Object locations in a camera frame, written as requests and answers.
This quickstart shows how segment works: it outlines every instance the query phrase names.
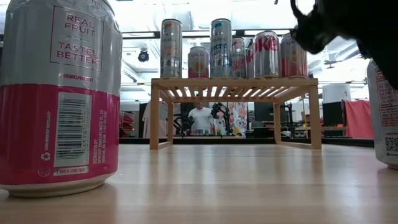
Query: white t-shirt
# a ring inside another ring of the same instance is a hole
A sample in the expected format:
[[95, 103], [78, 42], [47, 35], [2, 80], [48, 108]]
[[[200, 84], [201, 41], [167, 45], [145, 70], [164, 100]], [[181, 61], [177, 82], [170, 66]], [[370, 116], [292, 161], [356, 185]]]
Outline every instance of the white t-shirt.
[[212, 134], [211, 122], [213, 118], [211, 117], [211, 110], [209, 108], [204, 107], [201, 110], [197, 108], [192, 109], [189, 112], [189, 116], [192, 116], [195, 121], [192, 125], [192, 134]]

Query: pink can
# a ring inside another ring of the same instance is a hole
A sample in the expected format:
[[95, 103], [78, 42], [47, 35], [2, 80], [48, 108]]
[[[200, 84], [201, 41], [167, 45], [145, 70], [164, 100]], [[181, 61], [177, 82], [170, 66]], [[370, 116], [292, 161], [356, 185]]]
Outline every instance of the pink can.
[[308, 78], [307, 52], [290, 34], [282, 36], [280, 55], [282, 57], [282, 77]]
[[209, 77], [209, 53], [204, 47], [192, 47], [188, 54], [188, 78]]
[[106, 0], [11, 1], [0, 188], [19, 197], [74, 194], [116, 172], [121, 45]]

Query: wooden slat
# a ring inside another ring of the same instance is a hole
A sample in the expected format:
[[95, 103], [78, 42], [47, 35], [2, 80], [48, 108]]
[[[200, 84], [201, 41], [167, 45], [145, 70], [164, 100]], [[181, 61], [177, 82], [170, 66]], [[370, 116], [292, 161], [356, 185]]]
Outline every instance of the wooden slat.
[[305, 144], [305, 143], [277, 141], [276, 144], [279, 144], [282, 146], [289, 146], [289, 147], [299, 147], [302, 149], [313, 149], [311, 144]]
[[259, 90], [261, 90], [261, 89], [262, 89], [262, 87], [252, 87], [250, 93], [247, 94], [245, 97], [250, 97], [250, 96], [252, 96], [255, 92], [257, 92], [257, 91], [259, 91]]
[[163, 149], [164, 147], [168, 147], [168, 146], [172, 146], [172, 145], [173, 145], [173, 142], [169, 142], [169, 141], [162, 142], [159, 144], [159, 149]]
[[172, 99], [169, 96], [167, 96], [164, 90], [160, 90], [160, 97], [163, 99], [163, 101], [166, 101], [168, 103], [172, 101]]
[[276, 101], [278, 102], [285, 102], [287, 100], [291, 100], [295, 97], [301, 96], [305, 93], [308, 93], [308, 87], [290, 87], [288, 90], [284, 91], [283, 93], [279, 94], [276, 97]]
[[280, 88], [280, 86], [274, 86], [274, 87], [272, 87], [271, 89], [269, 89], [269, 90], [267, 91], [267, 93], [263, 94], [262, 96], [259, 95], [259, 98], [271, 97], [271, 96], [270, 96], [270, 93], [272, 93], [273, 91], [278, 90], [279, 88]]
[[207, 87], [207, 97], [211, 97], [211, 91], [213, 90], [213, 86]]
[[282, 88], [278, 89], [277, 91], [275, 91], [275, 92], [269, 94], [268, 97], [276, 96], [276, 95], [278, 95], [279, 93], [282, 93], [282, 92], [285, 91], [285, 90], [287, 90], [287, 87], [282, 87]]
[[216, 98], [219, 97], [222, 88], [223, 88], [223, 86], [217, 86], [216, 95], [214, 97], [216, 97]]
[[177, 88], [181, 91], [182, 97], [188, 97], [184, 86], [177, 86]]
[[172, 88], [171, 88], [171, 91], [173, 92], [174, 97], [175, 97], [176, 99], [179, 99], [179, 98], [180, 98], [180, 95], [177, 93], [176, 87], [172, 87]]
[[258, 92], [258, 93], [256, 93], [256, 94], [252, 95], [252, 97], [258, 97], [259, 95], [265, 93], [265, 92], [266, 92], [267, 90], [269, 90], [270, 88], [271, 88], [271, 87], [265, 87], [265, 88], [263, 88], [260, 92]]
[[318, 85], [318, 79], [291, 79], [291, 78], [248, 78], [248, 79], [217, 79], [217, 78], [198, 78], [195, 80], [188, 78], [160, 79], [153, 78], [152, 84], [163, 87], [192, 86], [206, 88], [209, 83], [213, 86], [241, 86], [241, 87], [272, 87], [272, 86], [309, 86]]
[[236, 96], [242, 89], [243, 87], [241, 86], [236, 87], [236, 89], [232, 92], [231, 96]]
[[197, 96], [195, 96], [195, 91], [193, 91], [193, 86], [192, 87], [188, 86], [188, 89], [189, 89], [189, 92], [191, 93], [191, 97], [193, 97], [193, 98], [197, 97]]
[[243, 90], [240, 92], [238, 97], [242, 97], [245, 93], [247, 93], [251, 88], [250, 87], [245, 87]]
[[229, 86], [226, 88], [225, 92], [223, 93], [222, 97], [227, 97], [233, 87]]

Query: soda can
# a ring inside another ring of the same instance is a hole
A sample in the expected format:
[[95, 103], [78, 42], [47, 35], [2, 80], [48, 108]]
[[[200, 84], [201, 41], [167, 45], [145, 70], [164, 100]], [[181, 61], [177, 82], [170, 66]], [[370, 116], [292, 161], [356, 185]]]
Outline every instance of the soda can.
[[254, 76], [280, 77], [280, 46], [276, 33], [264, 31], [254, 38]]
[[280, 43], [282, 77], [308, 78], [307, 52], [289, 34]]
[[254, 78], [254, 45], [251, 44], [246, 49], [246, 76]]
[[204, 47], [192, 47], [188, 54], [188, 78], [209, 77], [209, 53]]
[[13, 0], [3, 51], [0, 189], [52, 197], [103, 184], [118, 169], [122, 56], [109, 2]]
[[246, 51], [242, 37], [232, 39], [231, 59], [231, 77], [246, 78]]
[[211, 22], [210, 77], [231, 76], [232, 25], [228, 19]]
[[367, 72], [376, 158], [398, 169], [398, 91], [373, 60]]
[[176, 19], [162, 22], [160, 77], [182, 78], [182, 24]]

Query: person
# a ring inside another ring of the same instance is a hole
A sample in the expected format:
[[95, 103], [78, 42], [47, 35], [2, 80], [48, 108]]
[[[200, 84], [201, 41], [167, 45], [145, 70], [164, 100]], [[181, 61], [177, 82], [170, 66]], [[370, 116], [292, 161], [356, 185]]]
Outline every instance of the person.
[[191, 127], [192, 134], [212, 134], [213, 117], [211, 116], [211, 110], [204, 107], [202, 102], [197, 103], [196, 106], [188, 114], [194, 120]]

